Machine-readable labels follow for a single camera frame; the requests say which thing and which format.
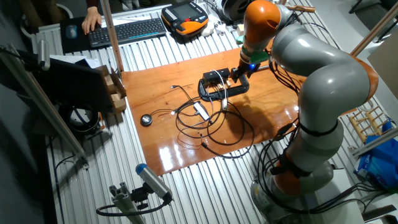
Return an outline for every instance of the black keyboard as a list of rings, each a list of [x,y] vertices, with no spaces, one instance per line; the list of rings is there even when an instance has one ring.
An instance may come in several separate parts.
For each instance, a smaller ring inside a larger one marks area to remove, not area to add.
[[[119,44],[126,44],[139,40],[147,40],[166,34],[162,21],[158,19],[146,19],[130,22],[114,27]],[[111,45],[107,28],[97,28],[88,34],[91,47],[103,47]]]

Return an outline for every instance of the metal bracket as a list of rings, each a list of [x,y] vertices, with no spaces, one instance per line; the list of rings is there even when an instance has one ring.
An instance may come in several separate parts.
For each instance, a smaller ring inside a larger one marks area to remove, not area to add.
[[[18,55],[18,51],[11,45],[6,46],[6,50]],[[72,151],[80,158],[87,160],[86,152],[80,143],[76,140],[67,124],[63,121],[48,96],[44,93],[32,73],[25,70],[22,61],[6,52],[0,53],[0,60],[7,66],[10,72],[15,76],[17,81],[33,99],[34,103],[43,112],[51,125],[57,130],[60,137],[70,146]]]

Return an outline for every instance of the wooden block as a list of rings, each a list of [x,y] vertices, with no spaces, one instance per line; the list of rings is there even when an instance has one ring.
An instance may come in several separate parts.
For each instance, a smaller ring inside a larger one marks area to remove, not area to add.
[[[242,36],[244,34],[244,25],[239,24],[238,28],[236,28],[236,32],[238,33],[238,36]]]
[[[105,81],[106,81],[106,84],[107,84],[107,86],[109,88],[109,93],[110,94],[115,94],[116,90],[115,90],[115,86],[113,84],[111,75],[105,75]]]
[[[114,102],[114,107],[116,108],[116,113],[122,113],[127,107],[126,98]]]
[[[113,70],[113,68],[111,69],[111,78],[112,78],[112,82],[114,83],[116,89],[120,92],[121,94],[121,98],[126,97],[126,90],[123,87],[123,84],[121,82],[121,80],[119,79],[118,75],[116,74],[116,72]]]
[[[112,100],[113,100],[114,102],[117,102],[117,101],[120,100],[120,96],[119,96],[118,94],[112,94],[111,97],[112,97]]]

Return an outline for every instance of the metal rod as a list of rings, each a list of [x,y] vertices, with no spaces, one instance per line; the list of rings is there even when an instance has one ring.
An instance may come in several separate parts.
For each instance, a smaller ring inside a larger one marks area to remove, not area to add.
[[[373,27],[367,36],[351,52],[352,56],[358,56],[366,46],[377,36],[378,33],[398,14],[398,2],[388,11],[388,13]]]
[[[18,55],[17,50],[11,44],[7,45],[7,50]],[[43,112],[52,126],[57,130],[60,137],[65,140],[80,159],[86,161],[87,157],[85,151],[76,140],[67,124],[65,124],[58,111],[54,108],[54,105],[44,93],[33,74],[25,70],[25,66],[19,58],[7,53],[0,53],[0,59],[15,76],[27,94],[33,99],[34,103],[39,107],[41,112]]]
[[[369,150],[374,149],[375,147],[385,143],[386,141],[395,138],[396,136],[398,136],[398,128],[390,129],[390,131],[388,131],[386,134],[383,134],[377,139],[355,150],[353,156],[360,156],[365,152],[368,152]]]
[[[259,67],[259,69],[257,69],[257,72],[263,71],[268,68],[269,68],[269,65],[261,66],[261,67]]]
[[[118,37],[113,26],[111,7],[109,6],[109,0],[101,0],[102,11],[104,12],[104,18],[106,22],[106,28],[108,29],[109,38],[113,48],[114,57],[116,59],[116,65],[118,66],[118,73],[124,71],[122,57],[120,56]]]

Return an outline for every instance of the glossy wooden surface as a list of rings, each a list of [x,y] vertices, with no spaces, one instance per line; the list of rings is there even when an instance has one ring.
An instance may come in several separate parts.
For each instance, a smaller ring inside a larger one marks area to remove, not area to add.
[[[211,69],[233,68],[238,65],[240,49],[229,50],[205,57],[195,58],[179,63],[164,65],[138,72],[126,72],[123,84],[134,117],[139,139],[144,151],[147,165],[157,175],[162,175],[201,161],[215,155],[200,147],[201,139],[192,139],[179,134],[176,128],[176,116],[170,112],[156,113],[152,116],[153,123],[149,127],[140,124],[144,114],[151,114],[159,109],[178,108],[188,99],[179,88],[171,89],[171,85],[181,85],[193,98],[198,96],[198,81],[203,73]],[[298,81],[305,78],[292,75]],[[276,131],[297,117],[297,96],[279,83],[269,70],[257,72],[249,79],[250,89],[247,93],[229,99],[238,107],[242,115],[254,127],[255,141],[258,143],[273,138]],[[211,103],[203,103],[211,113]],[[220,103],[214,103],[214,111],[220,110]],[[193,114],[192,106],[183,110]],[[181,120],[188,125],[203,121],[200,116],[187,117],[181,115]],[[223,115],[210,128],[215,130],[222,122]],[[206,130],[185,130],[189,135],[200,136]],[[217,141],[235,142],[242,133],[241,121],[228,114],[220,129],[212,135]],[[250,145],[252,133],[245,125],[243,140],[233,146],[220,146],[209,138],[202,141],[214,151],[225,154]]]

